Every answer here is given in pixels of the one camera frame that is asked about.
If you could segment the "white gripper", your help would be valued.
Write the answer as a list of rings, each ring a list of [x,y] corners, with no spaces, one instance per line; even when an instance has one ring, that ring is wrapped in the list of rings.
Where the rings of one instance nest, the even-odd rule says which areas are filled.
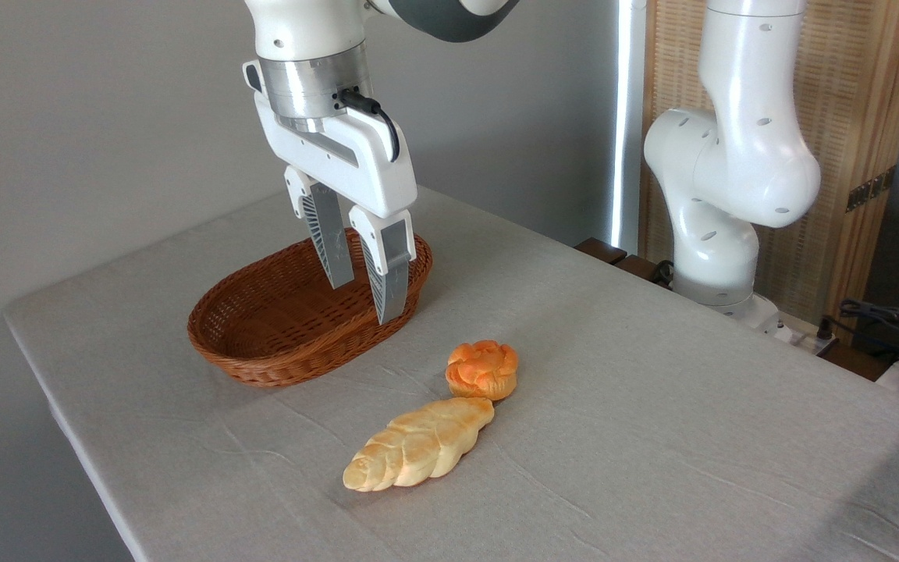
[[[360,236],[378,323],[402,315],[410,261],[417,257],[413,222],[404,210],[418,194],[406,141],[399,138],[400,152],[393,159],[388,124],[354,108],[325,118],[317,132],[293,130],[271,110],[259,62],[246,62],[243,68],[265,139],[275,156],[290,165],[286,191],[293,212],[309,227],[329,284],[339,289],[354,280],[338,192],[357,204],[349,217]]]

